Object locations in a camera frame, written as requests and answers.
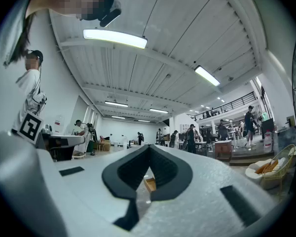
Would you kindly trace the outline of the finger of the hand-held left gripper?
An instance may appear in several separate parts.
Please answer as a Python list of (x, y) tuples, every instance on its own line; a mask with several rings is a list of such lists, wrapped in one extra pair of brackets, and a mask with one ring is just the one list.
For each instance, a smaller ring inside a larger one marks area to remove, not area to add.
[(85, 142), (83, 136), (51, 136), (51, 152), (56, 161), (71, 160), (74, 148)]

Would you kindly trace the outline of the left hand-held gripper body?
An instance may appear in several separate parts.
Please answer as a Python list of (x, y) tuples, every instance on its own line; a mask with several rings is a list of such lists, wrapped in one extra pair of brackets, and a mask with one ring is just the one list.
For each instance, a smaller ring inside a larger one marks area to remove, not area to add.
[(43, 120), (41, 118), (26, 111), (18, 129), (13, 128), (11, 133), (29, 142), (35, 149), (48, 151), (52, 160), (55, 161), (55, 155), (50, 149), (51, 131), (43, 128), (42, 125)]

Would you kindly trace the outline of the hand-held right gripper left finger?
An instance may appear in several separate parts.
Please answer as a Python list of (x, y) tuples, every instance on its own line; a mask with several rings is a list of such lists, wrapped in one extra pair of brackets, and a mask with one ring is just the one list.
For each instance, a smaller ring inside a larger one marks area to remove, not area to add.
[(134, 147), (95, 158), (54, 162), (40, 151), (40, 168), (48, 191), (64, 223), (64, 237), (150, 237), (150, 227), (140, 221), (131, 230), (122, 223), (131, 221), (127, 198), (114, 197), (102, 180), (105, 167), (126, 156), (147, 149)]

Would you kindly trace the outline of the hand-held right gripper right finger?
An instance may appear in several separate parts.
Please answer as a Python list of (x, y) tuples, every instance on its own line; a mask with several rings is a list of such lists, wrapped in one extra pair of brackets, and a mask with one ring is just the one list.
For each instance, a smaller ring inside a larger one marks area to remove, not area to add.
[(189, 186), (175, 199), (153, 201), (133, 228), (136, 237), (232, 237), (245, 230), (221, 189), (232, 187), (242, 212), (261, 219), (275, 206), (260, 186), (225, 163), (177, 149), (165, 148), (192, 169)]

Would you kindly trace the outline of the light wooden white-topped cabinet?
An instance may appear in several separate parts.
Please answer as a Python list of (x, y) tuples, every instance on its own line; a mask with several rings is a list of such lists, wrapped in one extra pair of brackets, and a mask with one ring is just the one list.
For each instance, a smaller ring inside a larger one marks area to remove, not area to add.
[(229, 162), (232, 158), (232, 140), (217, 141), (215, 146), (215, 159)]

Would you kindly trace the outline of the dark step platform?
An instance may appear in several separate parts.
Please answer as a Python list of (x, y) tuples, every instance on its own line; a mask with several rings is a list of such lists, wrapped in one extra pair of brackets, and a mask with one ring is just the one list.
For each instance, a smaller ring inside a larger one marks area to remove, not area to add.
[(263, 153), (263, 154), (235, 155), (231, 157), (231, 160), (229, 161), (229, 165), (230, 166), (249, 166), (252, 163), (255, 163), (258, 161), (264, 161), (273, 157), (274, 157), (274, 152)]

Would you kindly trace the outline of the orange pillow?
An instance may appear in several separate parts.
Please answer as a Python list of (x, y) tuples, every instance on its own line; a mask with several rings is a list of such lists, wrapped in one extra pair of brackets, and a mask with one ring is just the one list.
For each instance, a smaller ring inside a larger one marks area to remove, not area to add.
[(271, 161), (267, 164), (264, 164), (259, 169), (255, 171), (256, 174), (263, 174), (271, 172), (278, 165), (278, 160)]

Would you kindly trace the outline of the dark wooden rack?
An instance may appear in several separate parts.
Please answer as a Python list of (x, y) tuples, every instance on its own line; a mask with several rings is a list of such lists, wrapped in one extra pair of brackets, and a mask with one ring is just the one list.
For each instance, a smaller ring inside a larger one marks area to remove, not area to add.
[(170, 145), (170, 134), (166, 134), (163, 136), (158, 136), (155, 142), (156, 145), (161, 145), (165, 147), (169, 147)]

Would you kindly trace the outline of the clear plastic jug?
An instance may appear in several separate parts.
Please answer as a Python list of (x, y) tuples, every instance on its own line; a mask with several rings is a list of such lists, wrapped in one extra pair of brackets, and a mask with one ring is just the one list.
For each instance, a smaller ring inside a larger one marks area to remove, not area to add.
[(273, 144), (273, 134), (270, 130), (267, 130), (264, 133), (264, 142), (263, 145), (265, 148), (271, 148)]

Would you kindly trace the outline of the black mezzanine railing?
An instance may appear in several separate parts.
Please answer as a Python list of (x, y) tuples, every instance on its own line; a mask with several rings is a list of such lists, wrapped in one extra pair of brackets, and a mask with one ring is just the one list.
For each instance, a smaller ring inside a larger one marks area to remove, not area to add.
[(219, 107), (206, 109), (206, 111), (199, 113), (197, 115), (188, 115), (188, 116), (194, 121), (203, 120), (203, 119), (211, 118), (214, 116), (218, 116), (220, 114), (230, 112), (232, 110), (245, 106), (246, 104), (250, 104), (251, 102), (254, 102), (257, 99), (258, 98), (255, 96), (254, 92), (252, 91), (234, 101), (223, 104)]

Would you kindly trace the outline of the blue gray patterned board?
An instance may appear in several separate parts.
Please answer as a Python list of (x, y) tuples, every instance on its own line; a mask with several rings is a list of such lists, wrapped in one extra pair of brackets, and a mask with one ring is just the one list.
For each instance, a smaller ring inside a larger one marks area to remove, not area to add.
[(284, 127), (274, 133), (274, 152), (278, 154), (288, 145), (296, 146), (296, 128)]

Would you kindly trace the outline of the person's gray shirt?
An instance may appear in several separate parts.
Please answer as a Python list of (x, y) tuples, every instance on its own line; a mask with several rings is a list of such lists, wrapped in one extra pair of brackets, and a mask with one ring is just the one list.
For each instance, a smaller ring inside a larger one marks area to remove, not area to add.
[(0, 25), (0, 66), (7, 67), (28, 54), (30, 28), (35, 14), (26, 16), (31, 0), (18, 0)]

